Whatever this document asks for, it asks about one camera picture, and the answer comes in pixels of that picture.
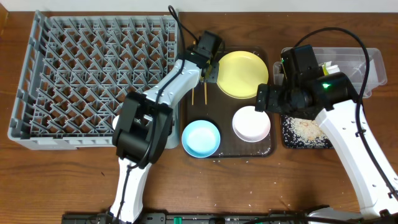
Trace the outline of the green orange snack wrapper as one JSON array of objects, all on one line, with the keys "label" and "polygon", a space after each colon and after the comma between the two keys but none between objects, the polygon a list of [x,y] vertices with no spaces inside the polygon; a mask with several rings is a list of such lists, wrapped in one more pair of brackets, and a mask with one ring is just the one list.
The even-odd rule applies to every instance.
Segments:
[{"label": "green orange snack wrapper", "polygon": [[322,64],[322,70],[323,70],[323,74],[324,76],[329,75],[327,68],[331,65],[331,62],[325,62]]}]

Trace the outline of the white napkin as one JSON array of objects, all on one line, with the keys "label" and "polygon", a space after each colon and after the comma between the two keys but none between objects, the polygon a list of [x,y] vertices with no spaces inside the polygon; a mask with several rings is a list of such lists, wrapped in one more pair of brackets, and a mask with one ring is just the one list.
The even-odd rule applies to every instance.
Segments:
[{"label": "white napkin", "polygon": [[333,65],[332,61],[329,62],[331,62],[331,65],[327,68],[329,75],[340,72],[338,65]]}]

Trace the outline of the white pink bowl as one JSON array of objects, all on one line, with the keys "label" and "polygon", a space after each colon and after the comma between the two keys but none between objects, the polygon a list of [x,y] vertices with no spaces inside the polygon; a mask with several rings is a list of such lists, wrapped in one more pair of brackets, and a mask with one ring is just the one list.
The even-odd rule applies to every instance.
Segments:
[{"label": "white pink bowl", "polygon": [[232,128],[245,142],[262,141],[271,131],[271,120],[266,112],[258,112],[254,106],[244,106],[235,112]]}]

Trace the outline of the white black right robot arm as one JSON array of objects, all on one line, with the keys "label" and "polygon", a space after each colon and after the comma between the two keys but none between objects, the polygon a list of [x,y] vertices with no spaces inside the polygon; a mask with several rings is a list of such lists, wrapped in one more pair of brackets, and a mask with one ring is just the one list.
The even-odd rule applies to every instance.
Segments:
[{"label": "white black right robot arm", "polygon": [[336,56],[319,62],[311,45],[283,50],[283,81],[260,84],[255,109],[314,120],[337,152],[363,218],[397,218],[397,174],[371,132],[362,96],[343,67]]}]

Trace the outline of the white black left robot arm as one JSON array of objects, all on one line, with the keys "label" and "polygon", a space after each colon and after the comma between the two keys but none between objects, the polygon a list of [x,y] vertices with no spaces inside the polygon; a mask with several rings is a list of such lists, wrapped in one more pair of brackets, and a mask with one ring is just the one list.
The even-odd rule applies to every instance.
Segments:
[{"label": "white black left robot arm", "polygon": [[139,218],[147,176],[166,147],[174,109],[188,91],[213,72],[223,45],[220,36],[204,31],[196,44],[177,57],[160,82],[143,93],[132,91],[125,97],[113,126],[119,182],[107,223],[134,223]]}]

